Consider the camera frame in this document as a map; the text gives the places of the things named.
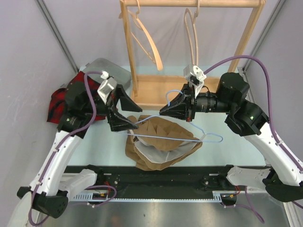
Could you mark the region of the light blue wire hanger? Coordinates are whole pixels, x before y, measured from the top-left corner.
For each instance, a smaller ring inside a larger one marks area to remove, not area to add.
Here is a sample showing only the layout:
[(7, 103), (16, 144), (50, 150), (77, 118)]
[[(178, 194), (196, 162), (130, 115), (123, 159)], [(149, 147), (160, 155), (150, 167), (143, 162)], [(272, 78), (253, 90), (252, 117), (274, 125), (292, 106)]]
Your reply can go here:
[[(167, 104), (168, 104), (168, 107), (170, 107), (170, 103), (171, 101), (169, 100), (168, 98), (168, 94), (172, 93), (172, 92), (178, 92), (180, 93), (181, 95), (184, 95), (183, 92), (181, 92), (180, 90), (176, 90), (176, 89), (173, 89), (173, 90), (170, 90), (166, 93), (165, 97), (166, 97), (166, 101), (167, 101)], [(154, 118), (154, 117), (158, 117), (160, 115), (152, 115), (150, 117), (147, 117), (143, 120), (140, 120), (136, 123), (142, 123), (146, 120), (149, 120), (150, 118)], [(134, 133), (128, 133), (128, 132), (118, 132), (118, 134), (125, 134), (125, 135), (129, 135), (129, 136), (138, 136), (138, 137), (147, 137), (147, 138), (156, 138), (156, 139), (165, 139), (165, 140), (175, 140), (175, 141), (188, 141), (188, 142), (206, 142), (206, 143), (221, 143), (223, 142), (223, 136), (219, 135), (219, 134), (216, 134), (216, 133), (206, 133), (201, 127), (193, 124), (192, 122), (189, 122), (190, 125), (194, 126), (195, 128), (199, 129), (201, 132), (202, 132), (202, 137), (198, 140), (191, 140), (191, 139), (178, 139), (178, 138), (171, 138), (171, 137), (161, 137), (161, 136), (152, 136), (152, 135), (142, 135), (142, 134), (134, 134)], [(207, 136), (215, 136), (215, 137), (218, 137), (220, 140), (205, 140), (205, 138)]]

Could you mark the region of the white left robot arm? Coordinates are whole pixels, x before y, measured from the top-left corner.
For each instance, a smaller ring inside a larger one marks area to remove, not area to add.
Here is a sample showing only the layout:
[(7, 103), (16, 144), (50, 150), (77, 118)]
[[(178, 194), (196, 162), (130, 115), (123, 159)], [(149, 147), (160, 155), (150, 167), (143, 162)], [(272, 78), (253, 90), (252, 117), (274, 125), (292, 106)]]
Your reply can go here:
[(84, 167), (66, 184), (60, 181), (75, 149), (99, 117), (107, 118), (113, 132), (138, 128), (118, 112), (117, 103), (124, 111), (142, 112), (123, 86), (112, 78), (101, 84), (88, 80), (74, 81), (67, 88), (53, 93), (48, 118), (54, 117), (57, 107), (63, 106), (53, 145), (34, 180), (17, 192), (21, 199), (26, 195), (31, 197), (30, 211), (36, 210), (47, 217), (59, 218), (69, 201), (83, 190), (106, 187), (103, 170), (93, 165)]

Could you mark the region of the brown skirt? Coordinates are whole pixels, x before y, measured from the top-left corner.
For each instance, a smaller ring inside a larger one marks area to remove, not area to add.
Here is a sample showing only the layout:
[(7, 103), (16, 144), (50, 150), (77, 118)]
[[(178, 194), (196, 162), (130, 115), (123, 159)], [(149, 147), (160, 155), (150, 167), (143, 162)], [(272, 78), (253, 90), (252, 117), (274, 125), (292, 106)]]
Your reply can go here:
[[(134, 123), (147, 118), (140, 115), (139, 118), (129, 116)], [(128, 133), (171, 137), (178, 139), (195, 138), (193, 133), (175, 122), (160, 117), (150, 118), (138, 123), (138, 129), (128, 130)], [(127, 136), (125, 155), (136, 162), (136, 167), (143, 171), (163, 170), (195, 153), (203, 145), (202, 142), (188, 142), (165, 140), (138, 136)]]

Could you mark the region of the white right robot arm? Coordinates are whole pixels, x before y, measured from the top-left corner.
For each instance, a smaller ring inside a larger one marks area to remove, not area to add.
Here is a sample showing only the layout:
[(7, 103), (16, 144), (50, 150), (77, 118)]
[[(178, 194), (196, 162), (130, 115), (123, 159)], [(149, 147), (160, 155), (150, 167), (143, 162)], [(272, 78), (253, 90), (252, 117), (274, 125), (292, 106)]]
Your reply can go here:
[(219, 176), (218, 184), (224, 190), (234, 185), (265, 190), (282, 202), (303, 198), (303, 164), (297, 160), (273, 130), (267, 114), (246, 99), (249, 84), (238, 73), (224, 73), (216, 92), (201, 92), (204, 74), (188, 79), (189, 113), (226, 113), (225, 123), (235, 134), (250, 142), (268, 162), (264, 169), (230, 166)]

